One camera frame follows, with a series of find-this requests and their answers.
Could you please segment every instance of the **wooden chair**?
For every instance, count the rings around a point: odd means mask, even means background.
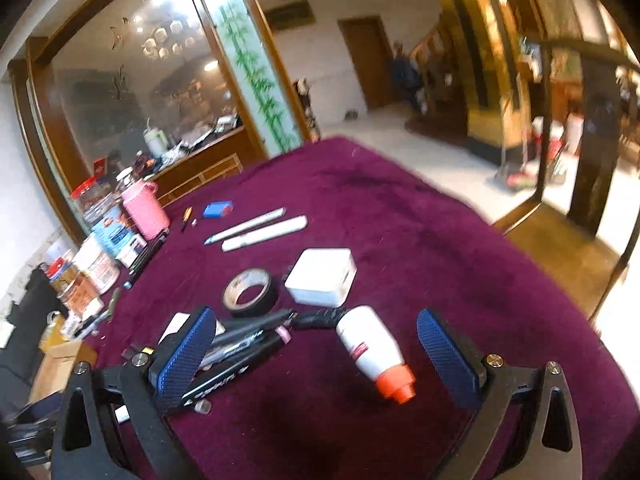
[[[494,226],[547,272],[593,322],[613,286],[625,275],[640,234],[639,214],[622,255],[596,237],[618,161],[620,114],[616,111],[620,109],[620,103],[614,100],[611,87],[615,84],[615,69],[625,66],[640,73],[640,67],[608,46],[582,40],[557,39],[541,41],[540,44],[545,115],[536,192]],[[609,112],[609,119],[604,120],[604,116],[596,117],[593,111],[585,110],[582,149],[572,202],[566,216],[543,202],[552,120],[550,67],[553,48],[580,53],[585,108],[589,108],[591,102],[591,110],[614,110]],[[594,107],[594,104],[600,104],[600,107]],[[618,124],[615,128],[600,128],[603,124],[611,126],[616,119]],[[589,130],[588,121],[591,120],[596,124],[595,131]]]

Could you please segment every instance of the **person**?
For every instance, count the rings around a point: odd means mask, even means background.
[[[404,53],[401,41],[394,42],[394,60],[391,64],[391,78],[402,97],[417,112],[421,111],[418,92],[424,88],[424,81],[411,60]]]

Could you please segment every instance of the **pink container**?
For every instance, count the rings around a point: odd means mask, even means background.
[[[156,198],[158,184],[139,180],[122,192],[122,205],[147,240],[169,227],[169,217]]]

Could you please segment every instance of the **bottle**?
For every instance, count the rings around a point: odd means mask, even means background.
[[[336,332],[356,366],[376,383],[385,399],[393,397],[404,404],[415,397],[414,375],[404,364],[398,343],[370,306],[348,311]]]

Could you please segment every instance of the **air vent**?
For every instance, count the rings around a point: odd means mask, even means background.
[[[269,27],[274,32],[311,25],[316,22],[316,17],[308,0],[275,7],[267,10],[264,16],[267,19],[267,23],[269,23]]]

